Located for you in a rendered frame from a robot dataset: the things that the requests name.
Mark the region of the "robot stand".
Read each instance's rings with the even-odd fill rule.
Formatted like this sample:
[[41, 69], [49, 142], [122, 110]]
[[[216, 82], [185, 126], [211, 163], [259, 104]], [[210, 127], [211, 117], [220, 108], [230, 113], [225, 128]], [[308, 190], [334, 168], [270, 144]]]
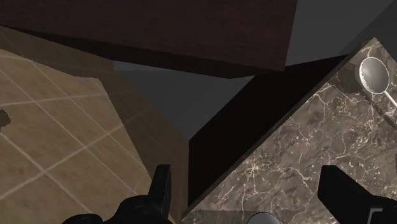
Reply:
[[107, 59], [222, 78], [282, 71], [298, 0], [0, 0], [0, 25]]

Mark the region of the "grey metal ladle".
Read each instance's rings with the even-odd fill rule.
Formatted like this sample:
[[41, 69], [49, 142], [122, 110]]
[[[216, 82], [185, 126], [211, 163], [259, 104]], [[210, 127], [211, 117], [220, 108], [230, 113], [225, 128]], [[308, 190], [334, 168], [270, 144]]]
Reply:
[[385, 95], [397, 108], [397, 102], [387, 92], [390, 84], [389, 70], [377, 57], [367, 57], [356, 66], [356, 76], [360, 85], [371, 94]]

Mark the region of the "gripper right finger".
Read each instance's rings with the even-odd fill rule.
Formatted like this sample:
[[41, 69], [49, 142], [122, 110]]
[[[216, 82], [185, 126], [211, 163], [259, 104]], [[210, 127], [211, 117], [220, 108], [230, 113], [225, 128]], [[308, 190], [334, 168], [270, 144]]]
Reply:
[[317, 197], [340, 224], [397, 224], [397, 200], [371, 194], [336, 165], [321, 167]]

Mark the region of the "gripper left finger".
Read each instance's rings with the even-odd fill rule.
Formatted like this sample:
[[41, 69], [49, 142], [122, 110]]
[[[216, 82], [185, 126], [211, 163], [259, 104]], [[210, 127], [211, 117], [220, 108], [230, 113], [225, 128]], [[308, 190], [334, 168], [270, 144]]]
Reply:
[[169, 220], [171, 188], [171, 166], [159, 164], [148, 194], [123, 200], [110, 219], [104, 221], [97, 214], [77, 214], [62, 224], [172, 224]]

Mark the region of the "grey rounded object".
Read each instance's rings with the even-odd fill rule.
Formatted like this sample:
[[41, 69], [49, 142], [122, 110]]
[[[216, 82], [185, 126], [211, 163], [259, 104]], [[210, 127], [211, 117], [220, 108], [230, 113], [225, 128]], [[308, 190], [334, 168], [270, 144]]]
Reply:
[[259, 212], [252, 215], [246, 224], [281, 224], [279, 220], [272, 214], [267, 212]]

